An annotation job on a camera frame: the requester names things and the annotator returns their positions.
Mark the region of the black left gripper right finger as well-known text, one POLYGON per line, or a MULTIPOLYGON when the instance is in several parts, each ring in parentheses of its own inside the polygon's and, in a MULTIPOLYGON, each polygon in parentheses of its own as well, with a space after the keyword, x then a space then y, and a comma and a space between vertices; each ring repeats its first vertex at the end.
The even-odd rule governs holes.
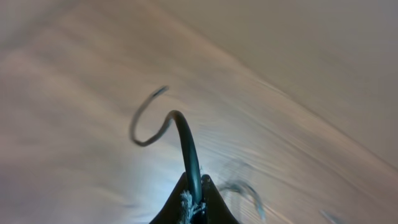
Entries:
POLYGON ((207 174, 201 177, 202 194, 205 208, 198 215, 202 224, 239 224, 225 204, 211 177, 207 174))

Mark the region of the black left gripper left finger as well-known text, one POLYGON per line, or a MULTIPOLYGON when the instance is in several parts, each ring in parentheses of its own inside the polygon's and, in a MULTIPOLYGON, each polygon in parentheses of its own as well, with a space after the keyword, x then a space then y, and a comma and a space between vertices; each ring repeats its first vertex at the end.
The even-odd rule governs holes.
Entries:
POLYGON ((172 193, 160 212, 150 221, 150 224, 178 224, 182 216, 182 196, 188 189, 187 176, 183 173, 172 193))

